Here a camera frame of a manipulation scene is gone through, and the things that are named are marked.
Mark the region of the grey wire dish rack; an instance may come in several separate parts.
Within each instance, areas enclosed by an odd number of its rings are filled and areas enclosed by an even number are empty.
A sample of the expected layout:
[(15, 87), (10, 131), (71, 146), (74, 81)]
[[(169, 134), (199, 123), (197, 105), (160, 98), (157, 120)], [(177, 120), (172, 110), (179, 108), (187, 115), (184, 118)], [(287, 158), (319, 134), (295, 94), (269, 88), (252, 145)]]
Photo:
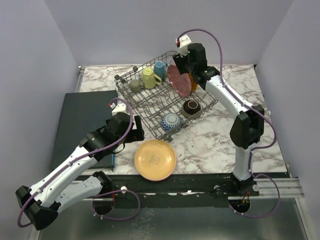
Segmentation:
[[(152, 89), (142, 89), (134, 93), (130, 90), (129, 83), (131, 80), (142, 79), (142, 71), (145, 67), (153, 67), (157, 61), (161, 61), (166, 65), (173, 63), (174, 50), (151, 59), (150, 61), (133, 66), (133, 68), (123, 74), (114, 76), (115, 85), (121, 96), (130, 104), (135, 115), (141, 117), (141, 121), (146, 128), (151, 132), (154, 138), (172, 141), (172, 136), (183, 128), (186, 128), (189, 123), (192, 123), (196, 118), (205, 114), (218, 103), (218, 100), (211, 94), (205, 92), (201, 87), (189, 94), (189, 96), (180, 96), (171, 86), (168, 78)], [(200, 112), (197, 116), (186, 118), (182, 113), (182, 106), (187, 100), (195, 100), (200, 105)], [(164, 130), (161, 126), (161, 120), (168, 113), (175, 113), (181, 117), (181, 124), (172, 130)]]

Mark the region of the pink polka dot plate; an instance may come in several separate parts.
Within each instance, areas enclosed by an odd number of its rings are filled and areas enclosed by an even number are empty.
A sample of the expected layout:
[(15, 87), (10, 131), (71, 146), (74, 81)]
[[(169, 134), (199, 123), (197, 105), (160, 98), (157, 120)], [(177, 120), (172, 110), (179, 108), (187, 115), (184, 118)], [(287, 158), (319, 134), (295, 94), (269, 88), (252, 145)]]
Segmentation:
[(168, 80), (172, 88), (181, 97), (187, 97), (191, 93), (191, 81), (187, 73), (180, 74), (176, 65), (170, 64), (167, 68)]

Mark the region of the cream yellow round plate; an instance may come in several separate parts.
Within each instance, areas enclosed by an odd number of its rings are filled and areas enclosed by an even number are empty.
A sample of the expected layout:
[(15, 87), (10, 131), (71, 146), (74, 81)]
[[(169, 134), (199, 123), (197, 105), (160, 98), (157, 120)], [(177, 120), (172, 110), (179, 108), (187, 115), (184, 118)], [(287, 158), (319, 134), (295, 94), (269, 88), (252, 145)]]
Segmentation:
[(141, 176), (165, 178), (175, 170), (177, 157), (169, 143), (151, 139), (143, 142), (137, 148), (134, 155), (134, 164)]

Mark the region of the brown patterned bowl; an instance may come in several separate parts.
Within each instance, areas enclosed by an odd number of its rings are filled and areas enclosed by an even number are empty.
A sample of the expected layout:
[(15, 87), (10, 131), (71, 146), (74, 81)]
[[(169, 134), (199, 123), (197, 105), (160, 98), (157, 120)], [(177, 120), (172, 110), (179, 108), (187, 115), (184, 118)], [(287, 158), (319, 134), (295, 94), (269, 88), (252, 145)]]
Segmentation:
[(191, 118), (197, 116), (201, 112), (201, 105), (194, 99), (187, 100), (181, 107), (181, 112), (184, 117)]

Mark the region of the grey ceramic mug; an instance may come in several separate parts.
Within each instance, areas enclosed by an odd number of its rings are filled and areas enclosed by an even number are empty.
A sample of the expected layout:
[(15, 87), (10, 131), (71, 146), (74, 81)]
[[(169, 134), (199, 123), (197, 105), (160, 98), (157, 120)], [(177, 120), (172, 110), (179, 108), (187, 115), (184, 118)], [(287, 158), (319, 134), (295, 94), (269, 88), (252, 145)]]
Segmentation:
[(140, 79), (132, 79), (129, 83), (129, 88), (133, 93), (138, 93), (144, 88), (144, 84)]

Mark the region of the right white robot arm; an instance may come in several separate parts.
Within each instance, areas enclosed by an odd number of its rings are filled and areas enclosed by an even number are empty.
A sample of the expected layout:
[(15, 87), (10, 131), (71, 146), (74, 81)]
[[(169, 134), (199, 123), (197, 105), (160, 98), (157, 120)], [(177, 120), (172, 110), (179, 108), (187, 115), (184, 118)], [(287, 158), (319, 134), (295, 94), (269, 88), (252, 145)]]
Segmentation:
[(206, 50), (201, 43), (177, 42), (173, 56), (180, 74), (191, 74), (203, 90), (213, 95), (229, 112), (234, 122), (230, 138), (235, 144), (235, 165), (231, 173), (230, 191), (241, 196), (253, 182), (250, 173), (250, 151), (264, 133), (264, 114), (261, 105), (253, 106), (224, 81), (222, 70), (208, 66)]

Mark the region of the red blue patterned bowl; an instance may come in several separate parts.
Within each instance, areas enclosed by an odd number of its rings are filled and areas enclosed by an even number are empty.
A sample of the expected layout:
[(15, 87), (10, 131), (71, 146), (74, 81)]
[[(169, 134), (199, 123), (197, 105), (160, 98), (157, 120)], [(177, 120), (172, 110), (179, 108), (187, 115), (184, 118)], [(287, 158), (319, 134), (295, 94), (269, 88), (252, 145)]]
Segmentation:
[(165, 132), (168, 132), (180, 125), (181, 123), (182, 119), (179, 115), (173, 112), (169, 112), (162, 117), (160, 125)]

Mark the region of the blue ceramic mug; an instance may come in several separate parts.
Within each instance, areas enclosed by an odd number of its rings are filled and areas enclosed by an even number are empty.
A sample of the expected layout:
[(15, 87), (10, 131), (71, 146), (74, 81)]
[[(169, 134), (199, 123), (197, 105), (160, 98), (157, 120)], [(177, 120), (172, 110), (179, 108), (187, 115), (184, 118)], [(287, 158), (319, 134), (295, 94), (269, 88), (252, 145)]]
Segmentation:
[(167, 71), (168, 64), (162, 61), (157, 61), (153, 66), (154, 73), (159, 76), (162, 80), (165, 79), (166, 71)]

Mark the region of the light green ceramic mug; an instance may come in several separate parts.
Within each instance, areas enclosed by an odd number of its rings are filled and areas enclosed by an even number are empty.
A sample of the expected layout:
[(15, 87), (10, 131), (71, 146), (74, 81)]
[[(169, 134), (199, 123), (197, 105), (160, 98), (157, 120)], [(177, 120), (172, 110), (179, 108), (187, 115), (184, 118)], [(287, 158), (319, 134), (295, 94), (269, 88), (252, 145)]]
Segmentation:
[(162, 78), (156, 75), (151, 67), (142, 69), (141, 80), (145, 89), (152, 89), (156, 85), (162, 84)]

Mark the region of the yellow polka dot plate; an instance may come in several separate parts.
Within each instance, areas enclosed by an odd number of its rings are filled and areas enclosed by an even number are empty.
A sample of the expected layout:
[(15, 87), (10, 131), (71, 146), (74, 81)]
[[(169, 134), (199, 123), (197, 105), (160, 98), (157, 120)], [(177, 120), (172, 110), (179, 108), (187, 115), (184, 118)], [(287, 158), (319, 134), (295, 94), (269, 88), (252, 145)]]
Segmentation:
[(193, 93), (193, 92), (195, 92), (197, 90), (198, 84), (194, 81), (194, 78), (192, 77), (192, 75), (190, 73), (188, 73), (188, 77), (189, 77), (190, 83), (191, 83), (190, 92)]

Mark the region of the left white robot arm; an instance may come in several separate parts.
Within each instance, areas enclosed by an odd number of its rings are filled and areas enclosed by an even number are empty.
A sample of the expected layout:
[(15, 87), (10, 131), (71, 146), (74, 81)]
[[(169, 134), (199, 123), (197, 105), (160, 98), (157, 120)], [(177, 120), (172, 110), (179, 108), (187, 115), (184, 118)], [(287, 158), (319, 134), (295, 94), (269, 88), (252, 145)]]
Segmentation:
[(21, 186), (16, 198), (30, 225), (43, 230), (58, 215), (88, 197), (115, 196), (127, 192), (127, 188), (117, 187), (103, 172), (96, 171), (86, 180), (73, 185), (85, 170), (112, 154), (120, 144), (142, 141), (145, 133), (140, 116), (119, 112), (106, 121), (106, 125), (92, 131), (75, 148), (71, 155), (48, 176), (38, 183)]

